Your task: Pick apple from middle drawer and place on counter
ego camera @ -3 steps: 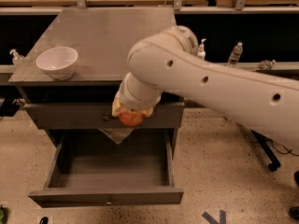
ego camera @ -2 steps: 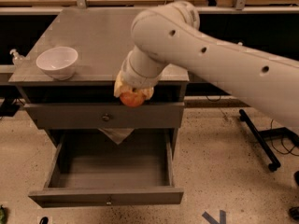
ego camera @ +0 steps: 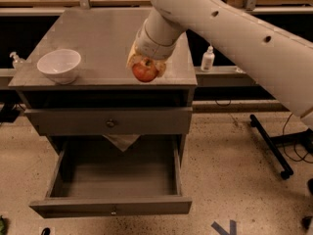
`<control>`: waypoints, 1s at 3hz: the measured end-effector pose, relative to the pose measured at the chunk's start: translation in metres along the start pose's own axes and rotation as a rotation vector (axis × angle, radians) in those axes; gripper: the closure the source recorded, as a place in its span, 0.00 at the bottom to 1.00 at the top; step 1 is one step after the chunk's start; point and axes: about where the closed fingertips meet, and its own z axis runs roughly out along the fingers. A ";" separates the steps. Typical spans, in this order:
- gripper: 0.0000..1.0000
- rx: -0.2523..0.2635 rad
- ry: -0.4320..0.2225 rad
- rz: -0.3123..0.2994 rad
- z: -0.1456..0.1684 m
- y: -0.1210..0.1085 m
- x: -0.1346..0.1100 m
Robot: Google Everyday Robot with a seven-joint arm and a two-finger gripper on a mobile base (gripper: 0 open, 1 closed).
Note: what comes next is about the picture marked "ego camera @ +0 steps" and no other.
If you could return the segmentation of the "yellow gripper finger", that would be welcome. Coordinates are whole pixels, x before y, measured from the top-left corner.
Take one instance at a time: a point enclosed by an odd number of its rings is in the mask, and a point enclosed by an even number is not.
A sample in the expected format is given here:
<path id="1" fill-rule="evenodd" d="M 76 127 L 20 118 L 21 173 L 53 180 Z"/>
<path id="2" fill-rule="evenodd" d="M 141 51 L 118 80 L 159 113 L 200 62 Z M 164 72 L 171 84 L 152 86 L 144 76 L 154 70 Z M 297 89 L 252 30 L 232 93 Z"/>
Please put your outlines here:
<path id="1" fill-rule="evenodd" d="M 131 69 L 134 64 L 138 63 L 141 59 L 141 53 L 137 50 L 137 46 L 135 43 L 132 44 L 131 49 L 129 51 L 129 55 L 127 58 L 126 66 Z"/>
<path id="2" fill-rule="evenodd" d="M 166 71 L 166 62 L 165 61 L 155 61 L 155 66 L 157 70 L 157 76 L 162 77 Z"/>

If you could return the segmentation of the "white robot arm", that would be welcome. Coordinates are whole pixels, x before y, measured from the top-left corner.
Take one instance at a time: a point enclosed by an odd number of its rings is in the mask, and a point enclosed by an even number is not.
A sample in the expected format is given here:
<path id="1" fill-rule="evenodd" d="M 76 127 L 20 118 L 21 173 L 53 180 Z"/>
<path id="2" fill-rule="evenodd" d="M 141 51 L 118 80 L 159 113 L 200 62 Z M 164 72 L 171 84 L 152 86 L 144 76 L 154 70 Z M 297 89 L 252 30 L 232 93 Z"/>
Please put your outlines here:
<path id="1" fill-rule="evenodd" d="M 186 30 L 204 38 L 313 129 L 313 44 L 221 0 L 151 0 L 127 66 L 165 61 Z"/>

